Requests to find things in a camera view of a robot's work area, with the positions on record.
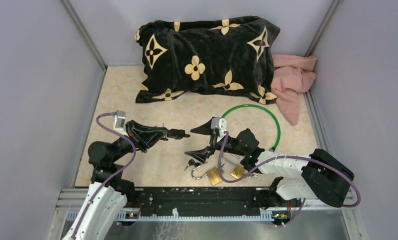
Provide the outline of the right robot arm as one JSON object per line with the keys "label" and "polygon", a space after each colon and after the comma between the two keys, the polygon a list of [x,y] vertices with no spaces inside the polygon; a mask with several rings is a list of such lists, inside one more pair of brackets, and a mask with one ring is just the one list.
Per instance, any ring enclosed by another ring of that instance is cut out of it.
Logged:
{"label": "right robot arm", "polygon": [[[219,151],[216,175],[222,181],[236,183],[254,174],[275,175],[268,193],[274,206],[293,199],[314,199],[334,208],[347,207],[345,199],[349,190],[357,189],[354,173],[324,149],[316,148],[309,155],[276,153],[261,148],[249,128],[231,137],[227,121],[220,117],[191,129],[191,133],[209,136],[209,144],[185,154],[204,163]],[[242,156],[228,179],[222,170],[224,153]]]}

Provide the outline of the black headed keys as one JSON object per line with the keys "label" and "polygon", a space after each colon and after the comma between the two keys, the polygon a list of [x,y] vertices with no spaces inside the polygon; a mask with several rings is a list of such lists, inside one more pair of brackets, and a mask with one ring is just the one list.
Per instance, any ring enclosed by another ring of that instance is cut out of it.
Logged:
{"label": "black headed keys", "polygon": [[185,168],[184,168],[183,170],[184,170],[184,171],[186,171],[186,170],[192,171],[192,170],[197,169],[197,168],[200,167],[201,165],[202,165],[201,162],[197,162],[197,161],[195,161],[194,159],[190,159],[190,160],[187,162],[187,165],[185,166]]}

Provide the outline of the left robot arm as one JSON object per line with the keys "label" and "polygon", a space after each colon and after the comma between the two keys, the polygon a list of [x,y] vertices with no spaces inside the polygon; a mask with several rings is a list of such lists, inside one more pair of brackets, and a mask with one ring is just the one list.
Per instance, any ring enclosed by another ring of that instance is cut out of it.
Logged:
{"label": "left robot arm", "polygon": [[95,141],[88,148],[89,163],[94,166],[91,184],[73,224],[63,236],[65,240],[103,240],[122,208],[136,203],[134,183],[122,179],[127,165],[116,164],[117,160],[131,153],[132,163],[137,152],[147,152],[158,141],[185,136],[184,131],[144,126],[120,117],[114,119],[110,132],[119,138],[113,143]]}

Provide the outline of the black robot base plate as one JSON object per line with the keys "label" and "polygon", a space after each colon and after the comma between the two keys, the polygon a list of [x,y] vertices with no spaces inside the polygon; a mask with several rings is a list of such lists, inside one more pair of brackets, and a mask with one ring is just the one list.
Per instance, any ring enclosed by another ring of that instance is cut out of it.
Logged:
{"label": "black robot base plate", "polygon": [[284,200],[269,187],[136,187],[116,221],[288,222],[300,199]]}

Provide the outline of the black u-lock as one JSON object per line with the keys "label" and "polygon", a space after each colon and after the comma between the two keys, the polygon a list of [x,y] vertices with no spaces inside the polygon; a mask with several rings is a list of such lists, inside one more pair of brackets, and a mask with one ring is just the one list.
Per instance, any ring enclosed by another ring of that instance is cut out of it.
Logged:
{"label": "black u-lock", "polygon": [[167,132],[167,138],[169,139],[175,139],[175,140],[181,140],[183,138],[189,138],[191,135],[186,133],[185,130],[183,129],[169,129]]}

